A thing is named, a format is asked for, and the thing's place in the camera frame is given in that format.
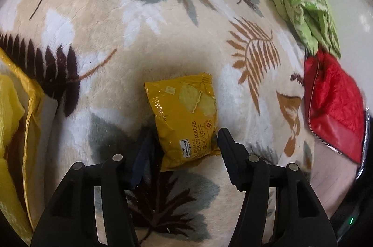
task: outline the zipper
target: zipper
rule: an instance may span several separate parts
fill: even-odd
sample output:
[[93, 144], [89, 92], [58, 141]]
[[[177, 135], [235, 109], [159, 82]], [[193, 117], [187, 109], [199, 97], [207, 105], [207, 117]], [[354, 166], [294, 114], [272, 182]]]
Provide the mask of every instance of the zipper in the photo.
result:
[[[320, 67], [320, 60], [318, 59], [318, 69]], [[334, 152], [338, 153], [338, 154], [341, 154], [345, 157], [347, 157], [346, 155], [344, 155], [342, 152], [340, 152], [338, 149], [335, 149], [332, 145], [330, 145], [329, 143], [325, 142], [320, 136], [318, 136], [311, 128], [311, 104], [312, 104], [312, 98], [313, 98], [313, 91], [315, 90], [315, 85], [316, 85], [316, 79], [318, 77], [318, 69], [316, 70], [316, 75], [315, 75], [315, 79], [313, 80], [313, 86], [312, 86], [312, 92], [311, 92], [311, 99], [310, 99], [310, 108], [308, 110], [308, 127], [310, 128], [310, 131], [312, 132], [312, 134], [321, 142], [323, 143], [325, 146], [327, 146], [328, 148], [330, 148], [331, 150], [333, 150]]]

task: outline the cheese crackers wrapper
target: cheese crackers wrapper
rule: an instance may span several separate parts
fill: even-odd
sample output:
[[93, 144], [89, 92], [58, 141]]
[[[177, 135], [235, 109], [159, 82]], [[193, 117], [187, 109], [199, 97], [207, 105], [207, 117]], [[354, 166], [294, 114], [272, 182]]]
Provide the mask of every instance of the cheese crackers wrapper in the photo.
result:
[[165, 152], [161, 171], [193, 166], [216, 144], [217, 112], [210, 74], [145, 83]]

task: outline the floral blanket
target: floral blanket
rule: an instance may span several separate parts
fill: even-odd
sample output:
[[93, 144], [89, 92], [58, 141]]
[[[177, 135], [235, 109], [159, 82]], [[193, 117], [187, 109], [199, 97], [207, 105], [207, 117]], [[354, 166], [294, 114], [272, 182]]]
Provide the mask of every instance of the floral blanket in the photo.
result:
[[[271, 0], [8, 0], [0, 47], [59, 103], [46, 200], [74, 162], [109, 159], [154, 124], [144, 82], [200, 72], [213, 76], [219, 127], [271, 164], [296, 162], [311, 172], [304, 51]], [[141, 245], [227, 246], [244, 194], [222, 158], [177, 172], [150, 167], [128, 196]], [[271, 192], [264, 240], [274, 199]], [[40, 214], [30, 214], [33, 227]], [[98, 231], [105, 241], [102, 225]]]

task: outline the red fabric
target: red fabric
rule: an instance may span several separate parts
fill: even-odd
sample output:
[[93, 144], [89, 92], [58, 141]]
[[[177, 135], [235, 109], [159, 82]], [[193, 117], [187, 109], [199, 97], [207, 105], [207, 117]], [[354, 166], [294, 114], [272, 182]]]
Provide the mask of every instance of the red fabric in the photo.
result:
[[334, 56], [319, 49], [304, 62], [304, 85], [306, 117], [309, 115], [312, 131], [360, 164], [364, 105], [354, 79]]

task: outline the silver screw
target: silver screw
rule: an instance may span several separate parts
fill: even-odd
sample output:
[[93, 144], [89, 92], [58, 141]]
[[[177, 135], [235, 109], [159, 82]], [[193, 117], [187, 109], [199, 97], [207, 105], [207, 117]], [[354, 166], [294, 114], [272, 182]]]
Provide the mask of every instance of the silver screw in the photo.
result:
[[297, 171], [298, 170], [298, 165], [295, 164], [295, 163], [290, 163], [289, 164], [289, 168], [293, 171]]
[[113, 161], [115, 161], [115, 162], [121, 161], [122, 159], [123, 159], [123, 156], [119, 153], [113, 155]]
[[83, 163], [82, 162], [76, 162], [72, 165], [72, 169], [74, 170], [79, 170], [83, 167]]
[[254, 155], [254, 154], [249, 155], [248, 159], [249, 159], [250, 162], [253, 162], [253, 163], [256, 163], [256, 162], [259, 161], [258, 156]]

